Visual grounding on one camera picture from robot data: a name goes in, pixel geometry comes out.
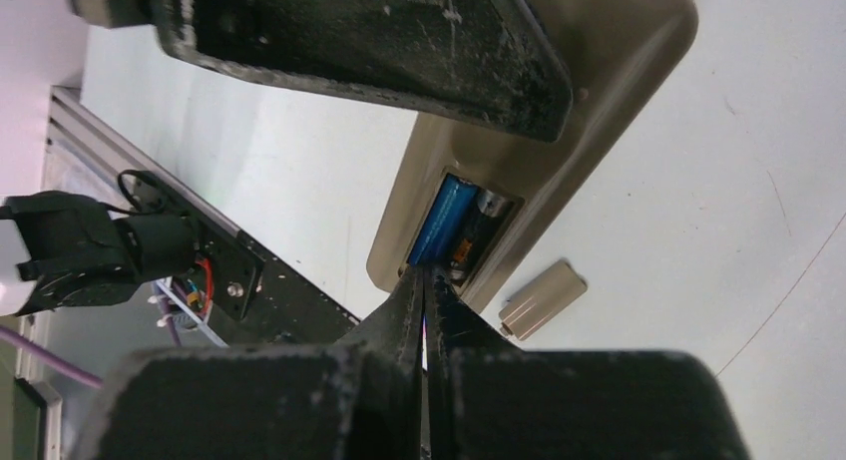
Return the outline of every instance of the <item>beige battery cover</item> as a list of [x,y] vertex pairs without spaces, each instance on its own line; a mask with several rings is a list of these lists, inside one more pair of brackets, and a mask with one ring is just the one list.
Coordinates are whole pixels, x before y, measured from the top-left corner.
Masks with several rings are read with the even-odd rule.
[[502,329],[526,340],[586,291],[585,282],[559,260],[509,299],[500,311]]

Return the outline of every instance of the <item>scratched surface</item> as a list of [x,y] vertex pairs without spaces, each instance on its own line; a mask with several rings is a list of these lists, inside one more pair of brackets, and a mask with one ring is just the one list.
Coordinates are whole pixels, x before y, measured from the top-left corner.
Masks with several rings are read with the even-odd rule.
[[71,458],[341,458],[360,363],[313,346],[139,352],[104,383]]
[[553,142],[570,78],[522,0],[153,0],[163,49],[254,83]]

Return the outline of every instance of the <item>screw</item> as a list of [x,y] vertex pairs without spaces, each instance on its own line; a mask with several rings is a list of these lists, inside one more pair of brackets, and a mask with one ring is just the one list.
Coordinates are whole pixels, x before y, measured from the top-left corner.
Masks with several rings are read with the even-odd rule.
[[239,283],[233,282],[226,288],[226,293],[230,297],[241,297],[243,296],[243,287]]

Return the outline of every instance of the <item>black cable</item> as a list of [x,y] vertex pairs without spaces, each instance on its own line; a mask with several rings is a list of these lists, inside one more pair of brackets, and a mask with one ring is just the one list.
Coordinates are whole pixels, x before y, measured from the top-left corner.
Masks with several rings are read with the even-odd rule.
[[[124,177],[131,176],[135,178],[137,181],[140,181],[151,188],[155,189],[160,195],[160,205],[154,209],[150,209],[141,204],[141,202],[136,199],[135,196],[132,195],[130,189],[127,187],[126,182],[124,181]],[[162,188],[159,184],[159,180],[155,177],[151,176],[149,173],[145,173],[143,171],[136,171],[134,169],[127,169],[125,171],[121,171],[117,177],[118,183],[118,190],[121,191],[121,194],[124,196],[124,199],[127,200],[127,203],[132,206],[134,211],[128,211],[126,209],[121,209],[115,206],[112,206],[108,203],[100,203],[104,208],[112,211],[114,213],[123,214],[126,216],[148,216],[153,214],[161,214],[165,211],[165,202],[161,200]]]

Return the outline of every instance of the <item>battery compartment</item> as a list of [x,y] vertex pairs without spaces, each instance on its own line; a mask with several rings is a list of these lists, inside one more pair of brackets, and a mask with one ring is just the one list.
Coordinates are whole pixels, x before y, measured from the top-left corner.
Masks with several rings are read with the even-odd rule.
[[[406,249],[406,262],[399,269],[402,275],[408,265],[435,263],[444,267],[456,291],[461,293],[469,285],[480,267],[484,265],[493,247],[508,230],[520,211],[523,199],[504,193],[489,185],[479,185],[473,180],[460,178],[457,170],[446,170],[438,183],[439,188],[427,202],[427,214],[415,230],[414,242]],[[467,195],[457,191],[472,190]],[[454,226],[444,226],[436,219],[458,219]],[[421,254],[421,245],[432,237],[433,245],[445,244],[446,248],[432,248],[428,257]]]
[[687,52],[692,0],[526,0],[571,72],[576,103],[550,144],[421,114],[367,260],[393,290],[447,174],[516,202],[460,286],[481,312]]

